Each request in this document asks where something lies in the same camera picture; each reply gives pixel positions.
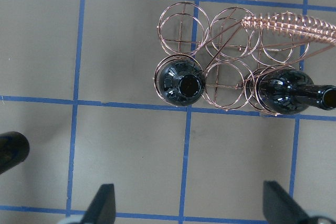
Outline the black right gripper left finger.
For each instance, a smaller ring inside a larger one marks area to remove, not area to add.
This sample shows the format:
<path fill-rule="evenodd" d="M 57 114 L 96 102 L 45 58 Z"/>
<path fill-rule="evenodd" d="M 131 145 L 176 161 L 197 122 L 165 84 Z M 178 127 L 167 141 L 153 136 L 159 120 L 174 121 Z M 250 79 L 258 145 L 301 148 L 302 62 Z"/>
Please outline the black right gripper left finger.
<path fill-rule="evenodd" d="M 100 186 L 85 212 L 81 223 L 114 223 L 116 220 L 116 200 L 114 184 Z"/>

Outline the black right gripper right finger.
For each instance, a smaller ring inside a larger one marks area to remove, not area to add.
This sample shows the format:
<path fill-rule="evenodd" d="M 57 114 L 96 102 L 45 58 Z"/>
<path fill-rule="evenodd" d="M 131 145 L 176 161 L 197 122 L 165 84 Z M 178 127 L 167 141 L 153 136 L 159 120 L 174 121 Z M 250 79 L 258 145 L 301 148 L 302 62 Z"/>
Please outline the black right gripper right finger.
<path fill-rule="evenodd" d="M 270 224 L 312 223 L 308 214 L 276 182 L 263 183 L 263 214 Z"/>

